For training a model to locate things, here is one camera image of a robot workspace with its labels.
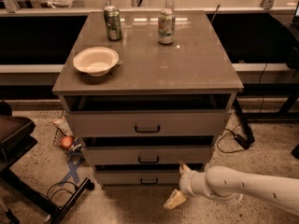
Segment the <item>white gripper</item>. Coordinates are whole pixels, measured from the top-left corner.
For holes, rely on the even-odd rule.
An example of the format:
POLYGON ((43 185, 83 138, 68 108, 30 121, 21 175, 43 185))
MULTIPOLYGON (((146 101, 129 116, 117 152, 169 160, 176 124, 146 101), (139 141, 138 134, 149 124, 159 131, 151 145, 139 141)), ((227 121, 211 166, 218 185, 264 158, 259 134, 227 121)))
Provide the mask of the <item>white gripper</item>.
POLYGON ((190 167, 183 161, 179 162, 178 182, 179 190, 174 189, 170 197, 164 203, 164 208, 171 210, 187 201, 187 198, 195 196, 207 196, 208 186, 206 184, 206 174, 191 171, 190 167))

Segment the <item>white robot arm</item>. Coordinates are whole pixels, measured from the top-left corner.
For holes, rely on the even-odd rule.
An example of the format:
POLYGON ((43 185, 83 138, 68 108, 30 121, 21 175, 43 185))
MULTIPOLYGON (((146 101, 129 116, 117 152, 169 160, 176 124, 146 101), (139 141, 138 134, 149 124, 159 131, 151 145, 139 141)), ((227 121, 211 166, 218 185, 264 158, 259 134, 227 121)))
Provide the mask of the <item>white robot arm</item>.
POLYGON ((213 166, 204 172, 197 172, 182 161, 179 163, 179 173, 179 189, 173 190, 164 204, 165 209, 173 209, 197 196, 235 205, 244 195, 248 195, 299 215, 298 179, 242 173, 224 166, 213 166))

